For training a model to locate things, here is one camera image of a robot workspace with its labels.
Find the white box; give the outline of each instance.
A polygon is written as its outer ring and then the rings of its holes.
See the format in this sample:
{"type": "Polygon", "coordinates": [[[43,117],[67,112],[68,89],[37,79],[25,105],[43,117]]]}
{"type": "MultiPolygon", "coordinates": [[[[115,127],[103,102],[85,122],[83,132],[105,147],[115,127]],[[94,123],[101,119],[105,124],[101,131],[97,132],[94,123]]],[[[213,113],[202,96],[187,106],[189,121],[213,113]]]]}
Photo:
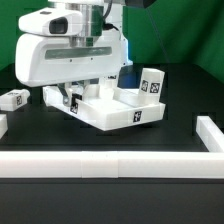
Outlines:
{"type": "Polygon", "coordinates": [[[27,98],[29,96],[30,92],[26,89],[14,89],[0,96],[0,109],[4,111],[15,111],[27,104],[27,98]]]}
{"type": "Polygon", "coordinates": [[[7,117],[5,114],[0,114],[0,139],[6,133],[7,130],[8,130],[7,117]]]}

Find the white robot body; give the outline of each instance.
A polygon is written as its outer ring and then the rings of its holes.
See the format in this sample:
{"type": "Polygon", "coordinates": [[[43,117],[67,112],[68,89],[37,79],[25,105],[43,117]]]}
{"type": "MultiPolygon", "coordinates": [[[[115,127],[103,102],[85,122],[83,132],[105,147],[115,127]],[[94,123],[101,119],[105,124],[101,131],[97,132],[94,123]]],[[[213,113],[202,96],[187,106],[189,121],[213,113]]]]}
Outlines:
{"type": "Polygon", "coordinates": [[[18,80],[45,86],[47,106],[104,131],[161,120],[163,72],[144,69],[138,89],[117,87],[121,68],[132,65],[122,34],[122,0],[113,6],[111,0],[49,1],[52,8],[19,20],[27,34],[17,43],[18,80]]]}
{"type": "Polygon", "coordinates": [[[24,34],[16,50],[17,78],[35,87],[116,76],[121,68],[119,38],[115,30],[104,31],[94,47],[72,48],[68,37],[24,34]]]}
{"type": "Polygon", "coordinates": [[[22,16],[19,19],[20,30],[43,36],[73,36],[81,32],[83,28],[82,13],[75,10],[63,10],[44,8],[37,12],[22,16]],[[51,27],[53,23],[59,23],[59,34],[51,27]]]}

